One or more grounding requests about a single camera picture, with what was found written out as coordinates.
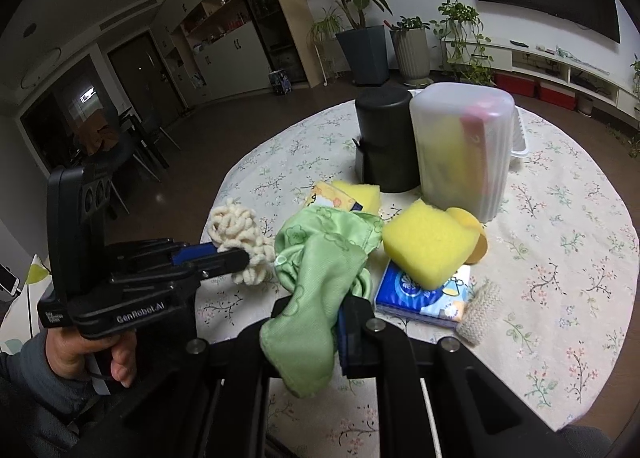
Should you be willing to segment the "person's left hand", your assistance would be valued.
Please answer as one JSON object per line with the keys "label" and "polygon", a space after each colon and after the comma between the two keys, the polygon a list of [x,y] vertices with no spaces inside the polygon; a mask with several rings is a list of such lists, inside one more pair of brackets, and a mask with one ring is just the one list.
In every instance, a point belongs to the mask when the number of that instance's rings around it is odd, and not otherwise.
{"label": "person's left hand", "polygon": [[127,331],[100,340],[88,340],[76,328],[54,328],[46,334],[46,357],[51,370],[63,379],[87,377],[86,360],[90,355],[106,351],[111,357],[111,377],[129,388],[137,372],[137,337]]}

